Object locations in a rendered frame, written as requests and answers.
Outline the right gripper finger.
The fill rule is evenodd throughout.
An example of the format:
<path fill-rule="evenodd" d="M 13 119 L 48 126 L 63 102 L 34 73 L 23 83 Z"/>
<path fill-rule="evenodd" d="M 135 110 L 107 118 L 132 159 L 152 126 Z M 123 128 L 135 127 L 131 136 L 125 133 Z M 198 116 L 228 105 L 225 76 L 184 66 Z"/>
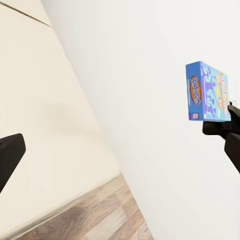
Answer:
<path fill-rule="evenodd" d="M 231 131 L 231 127 L 226 127 L 224 121 L 223 122 L 214 122 L 214 125 L 218 128 L 220 127 L 221 130 L 223 130 L 223 131 Z"/>
<path fill-rule="evenodd" d="M 233 105 L 228 105 L 230 117 L 233 118 L 238 126 L 240 126 L 240 109 Z"/>

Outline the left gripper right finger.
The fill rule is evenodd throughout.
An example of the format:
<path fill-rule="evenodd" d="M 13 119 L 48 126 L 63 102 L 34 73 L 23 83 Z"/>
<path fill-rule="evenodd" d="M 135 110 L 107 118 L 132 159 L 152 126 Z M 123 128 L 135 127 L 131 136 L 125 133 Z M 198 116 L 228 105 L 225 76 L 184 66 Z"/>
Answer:
<path fill-rule="evenodd" d="M 240 173 L 240 135 L 235 133 L 228 133 L 225 145 L 224 145 L 224 151 L 234 164 L 234 166 L 237 168 L 237 170 Z"/>

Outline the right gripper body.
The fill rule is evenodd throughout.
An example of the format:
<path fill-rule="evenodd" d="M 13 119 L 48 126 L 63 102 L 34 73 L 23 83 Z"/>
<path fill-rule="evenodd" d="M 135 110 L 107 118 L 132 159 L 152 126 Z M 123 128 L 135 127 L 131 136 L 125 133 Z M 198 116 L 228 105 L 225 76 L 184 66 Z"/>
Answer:
<path fill-rule="evenodd" d="M 213 121 L 204 121 L 203 122 L 203 131 L 205 135 L 219 135 L 224 140 L 226 140 L 228 133 L 233 133 L 240 135 L 240 126 L 237 125 L 235 120 L 231 117 L 230 121 L 224 122 L 225 127 L 230 127 L 230 131 L 223 131 L 221 127 L 216 127 Z"/>

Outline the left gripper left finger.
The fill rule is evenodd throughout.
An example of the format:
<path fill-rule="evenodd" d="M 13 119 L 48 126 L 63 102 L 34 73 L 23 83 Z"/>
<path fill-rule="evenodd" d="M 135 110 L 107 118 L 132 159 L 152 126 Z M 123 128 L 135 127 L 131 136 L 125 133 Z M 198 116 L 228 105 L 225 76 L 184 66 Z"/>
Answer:
<path fill-rule="evenodd" d="M 0 193 L 26 153 L 22 133 L 0 138 Z"/>

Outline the board game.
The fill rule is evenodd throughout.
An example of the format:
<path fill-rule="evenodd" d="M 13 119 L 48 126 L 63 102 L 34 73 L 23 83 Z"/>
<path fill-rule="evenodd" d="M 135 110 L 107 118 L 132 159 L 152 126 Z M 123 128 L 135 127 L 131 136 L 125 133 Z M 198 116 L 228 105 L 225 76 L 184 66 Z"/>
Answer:
<path fill-rule="evenodd" d="M 185 69 L 189 121 L 231 121 L 228 75 L 201 61 Z"/>

